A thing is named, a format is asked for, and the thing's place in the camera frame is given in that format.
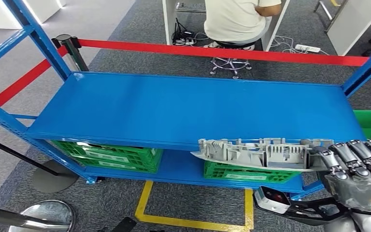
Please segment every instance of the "blue metal shelf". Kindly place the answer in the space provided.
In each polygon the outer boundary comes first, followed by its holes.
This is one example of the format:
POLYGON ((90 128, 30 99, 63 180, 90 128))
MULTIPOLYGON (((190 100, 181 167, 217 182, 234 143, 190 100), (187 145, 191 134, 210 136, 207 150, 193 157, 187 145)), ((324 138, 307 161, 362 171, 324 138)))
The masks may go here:
POLYGON ((198 139, 365 139, 340 86, 73 73, 27 130, 38 139, 198 150, 198 139))
POLYGON ((347 101, 371 78, 371 57, 343 86, 96 72, 71 72, 22 0, 3 0, 23 29, 0 45, 0 58, 30 36, 65 84, 27 128, 0 108, 0 125, 88 183, 97 177, 254 188, 264 184, 293 199, 320 190, 301 176, 284 184, 209 180, 200 138, 365 139, 347 101), (157 174, 82 167, 45 139, 169 149, 157 174))
POLYGON ((135 180, 153 180, 159 182, 215 187, 257 189, 261 185, 266 185, 270 188, 276 188, 283 192, 304 193, 304 190, 302 189, 301 175, 293 177, 291 180, 285 182, 284 184, 263 183, 254 181, 205 179, 203 177, 204 160, 194 157, 188 151, 164 151, 160 167, 156 174, 138 173, 133 171, 123 171, 98 167, 87 167, 86 173, 93 176, 135 180))

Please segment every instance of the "white t-shirt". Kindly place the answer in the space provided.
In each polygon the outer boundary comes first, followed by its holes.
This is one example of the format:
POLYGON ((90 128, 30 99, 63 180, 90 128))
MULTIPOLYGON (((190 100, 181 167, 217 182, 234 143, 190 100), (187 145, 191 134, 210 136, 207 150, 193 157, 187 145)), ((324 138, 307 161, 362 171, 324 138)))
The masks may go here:
POLYGON ((217 41, 250 40, 265 28, 265 17, 255 7, 278 4, 281 0, 205 0, 205 33, 217 41))

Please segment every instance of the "yellow floor tape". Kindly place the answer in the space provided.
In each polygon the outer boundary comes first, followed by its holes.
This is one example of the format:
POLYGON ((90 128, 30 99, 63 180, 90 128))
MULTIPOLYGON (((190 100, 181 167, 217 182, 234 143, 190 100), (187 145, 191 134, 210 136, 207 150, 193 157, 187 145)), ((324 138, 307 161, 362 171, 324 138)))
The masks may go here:
POLYGON ((146 208, 152 186, 153 186, 152 181, 146 181, 142 195, 139 200, 139 204, 137 205, 135 216, 138 220, 142 222, 226 232, 250 232, 250 230, 254 229, 254 206, 252 198, 253 197, 252 189, 245 190, 245 225, 238 226, 206 221, 193 221, 180 218, 145 215, 144 210, 146 208))

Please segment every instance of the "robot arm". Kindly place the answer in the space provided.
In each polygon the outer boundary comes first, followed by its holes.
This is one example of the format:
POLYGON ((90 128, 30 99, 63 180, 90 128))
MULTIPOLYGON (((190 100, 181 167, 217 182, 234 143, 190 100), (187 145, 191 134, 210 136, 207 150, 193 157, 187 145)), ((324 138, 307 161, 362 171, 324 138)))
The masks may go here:
POLYGON ((351 140, 312 149, 329 169, 322 181, 333 197, 297 202, 290 201, 279 191, 261 187, 254 194, 256 206, 314 226, 332 223, 355 212, 371 213, 371 140, 351 140), (336 208, 323 210, 328 205, 336 208))

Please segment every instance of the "shelf board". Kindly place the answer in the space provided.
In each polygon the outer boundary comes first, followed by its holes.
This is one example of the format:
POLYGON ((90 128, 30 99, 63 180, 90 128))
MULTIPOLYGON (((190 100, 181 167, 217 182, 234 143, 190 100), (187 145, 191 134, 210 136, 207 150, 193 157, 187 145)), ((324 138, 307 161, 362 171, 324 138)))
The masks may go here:
POLYGON ((301 193, 302 176, 297 175, 284 184, 205 179, 203 177, 204 160, 196 158, 188 151, 165 150, 156 174, 123 171, 111 168, 86 167, 86 173, 93 176, 123 178, 134 180, 153 180, 178 184, 257 189, 265 185, 283 192, 301 193))
POLYGON ((365 139, 337 85, 74 72, 26 134, 175 150, 206 139, 365 139))

